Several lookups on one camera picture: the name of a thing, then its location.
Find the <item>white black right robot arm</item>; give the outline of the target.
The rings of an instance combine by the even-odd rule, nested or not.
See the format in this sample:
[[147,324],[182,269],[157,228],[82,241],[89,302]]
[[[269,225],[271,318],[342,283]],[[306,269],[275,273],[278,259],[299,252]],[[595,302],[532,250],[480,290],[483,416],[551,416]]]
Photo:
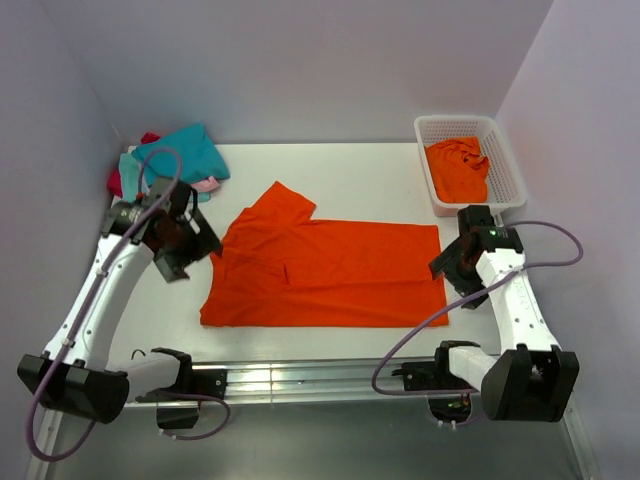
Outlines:
[[500,354],[472,341],[445,340],[432,360],[396,370],[408,393],[479,392],[491,420],[558,422],[576,383],[575,353],[561,349],[538,306],[526,272],[524,247],[513,227],[499,226],[488,207],[457,214],[458,237],[429,265],[474,310],[490,303]]

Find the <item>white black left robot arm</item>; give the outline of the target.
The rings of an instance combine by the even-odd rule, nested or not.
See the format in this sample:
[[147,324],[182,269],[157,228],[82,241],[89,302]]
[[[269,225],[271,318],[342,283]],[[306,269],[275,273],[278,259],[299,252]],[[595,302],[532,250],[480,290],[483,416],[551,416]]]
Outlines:
[[26,354],[17,374],[46,409],[108,424],[126,403],[183,399],[195,386],[189,354],[157,347],[112,363],[109,352],[132,291],[149,265],[168,283],[222,245],[189,185],[158,178],[148,193],[120,201],[106,214],[91,270],[54,337]]

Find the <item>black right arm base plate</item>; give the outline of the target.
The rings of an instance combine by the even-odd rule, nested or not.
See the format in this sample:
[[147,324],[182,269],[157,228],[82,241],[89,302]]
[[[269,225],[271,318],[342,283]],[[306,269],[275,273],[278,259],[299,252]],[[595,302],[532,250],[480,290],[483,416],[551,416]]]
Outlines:
[[406,392],[428,391],[429,411],[438,425],[454,428],[476,420],[471,398],[474,389],[446,373],[435,360],[404,362],[394,374],[402,377]]

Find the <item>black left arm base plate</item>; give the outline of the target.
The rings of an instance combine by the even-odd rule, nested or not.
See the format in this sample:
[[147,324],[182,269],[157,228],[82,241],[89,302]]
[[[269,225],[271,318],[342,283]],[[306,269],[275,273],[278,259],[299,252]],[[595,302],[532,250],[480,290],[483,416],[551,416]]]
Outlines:
[[228,371],[222,368],[195,369],[183,387],[169,393],[152,391],[135,399],[135,405],[156,405],[156,423],[164,430],[192,430],[201,416],[202,404],[212,398],[225,399]]

